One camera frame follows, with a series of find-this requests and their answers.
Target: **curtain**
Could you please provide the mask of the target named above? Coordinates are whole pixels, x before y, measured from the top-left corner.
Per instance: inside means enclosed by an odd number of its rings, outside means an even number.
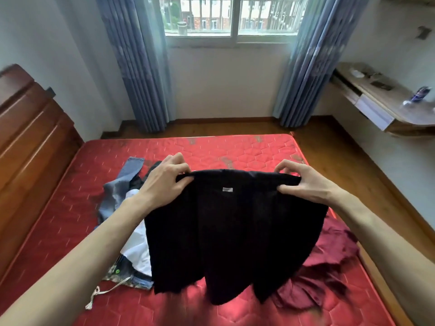
[[[368,0],[308,0],[273,116],[306,125]]]
[[[167,46],[158,0],[97,0],[141,130],[175,119]]]

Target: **drawstring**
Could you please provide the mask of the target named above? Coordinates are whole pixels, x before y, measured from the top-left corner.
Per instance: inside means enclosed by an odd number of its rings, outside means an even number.
[[[101,294],[106,294],[109,293],[111,290],[114,290],[115,288],[117,288],[119,285],[122,285],[124,282],[126,282],[127,280],[129,280],[131,278],[131,276],[125,278],[124,280],[120,281],[119,283],[117,283],[115,286],[113,286],[112,288],[110,288],[109,290],[105,290],[103,292],[100,291],[100,286],[97,286],[97,288],[94,290],[94,292],[92,293],[92,295],[90,296],[90,302],[84,307],[86,310],[91,310],[92,309],[92,305],[94,303],[94,296],[97,295],[101,295]]]

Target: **wooden headboard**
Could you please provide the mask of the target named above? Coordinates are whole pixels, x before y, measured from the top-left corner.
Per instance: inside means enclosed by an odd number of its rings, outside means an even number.
[[[0,280],[83,144],[73,125],[19,65],[0,72]]]

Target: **hand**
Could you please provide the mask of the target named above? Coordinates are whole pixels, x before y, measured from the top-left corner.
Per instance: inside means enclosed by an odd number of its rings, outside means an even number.
[[[183,155],[177,153],[167,156],[152,172],[144,185],[133,198],[147,203],[151,210],[167,205],[180,195],[183,189],[193,181],[193,176],[184,177],[176,182],[178,174],[190,173],[189,165]]]
[[[276,167],[275,172],[284,170],[285,173],[299,173],[301,182],[297,186],[280,185],[278,191],[284,194],[303,198],[312,202],[334,205],[343,193],[346,193],[333,181],[318,173],[314,168],[290,160],[281,161]]]

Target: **wall-mounted desk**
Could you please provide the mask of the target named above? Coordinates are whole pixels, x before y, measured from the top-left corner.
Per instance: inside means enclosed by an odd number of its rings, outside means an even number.
[[[401,136],[435,135],[435,103],[422,101],[403,105],[403,101],[413,96],[412,91],[385,76],[356,78],[351,69],[375,73],[363,63],[343,62],[337,65],[331,83],[380,130]],[[377,88],[371,84],[374,80],[393,86],[393,89]]]

